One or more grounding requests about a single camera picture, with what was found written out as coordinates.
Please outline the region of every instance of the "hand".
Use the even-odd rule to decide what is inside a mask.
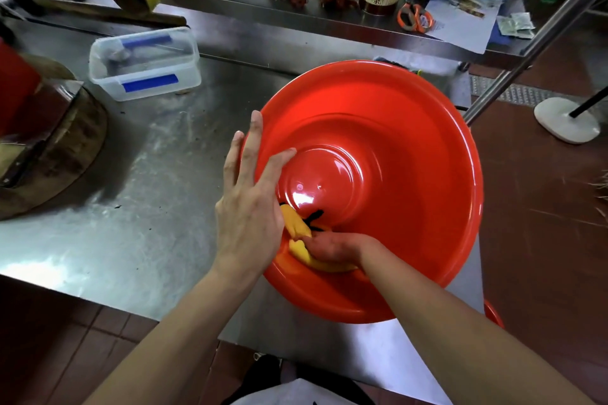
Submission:
[[[224,164],[224,196],[215,205],[218,253],[213,268],[234,282],[247,285],[262,275],[281,244],[285,224],[275,187],[283,166],[295,155],[292,148],[270,157],[255,184],[262,126],[262,114],[253,111],[240,168],[244,135],[235,133]]]
[[[353,263],[361,267],[364,250],[380,245],[378,240],[365,234],[348,232],[313,232],[312,237],[299,237],[307,250],[320,261]]]

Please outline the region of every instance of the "right hand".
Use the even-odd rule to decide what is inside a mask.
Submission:
[[[350,232],[313,232],[312,237],[299,237],[307,250],[320,261],[353,263],[361,267],[361,253],[374,243],[373,237]]]

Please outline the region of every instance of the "red object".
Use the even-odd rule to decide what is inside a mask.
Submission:
[[[11,47],[0,40],[0,137],[24,100],[34,93],[40,75]]]
[[[502,319],[494,309],[494,306],[490,304],[486,299],[483,300],[483,312],[485,312],[486,317],[489,318],[492,322],[498,325],[500,328],[505,328],[505,324],[502,322]]]
[[[441,286],[465,263],[482,213],[482,171],[471,132],[437,88],[374,61],[331,63],[284,86],[262,109],[256,177],[268,158],[298,154],[277,187],[302,217],[376,237]],[[265,274],[293,304],[326,319],[394,318],[361,271],[329,274],[301,264],[288,235]]]

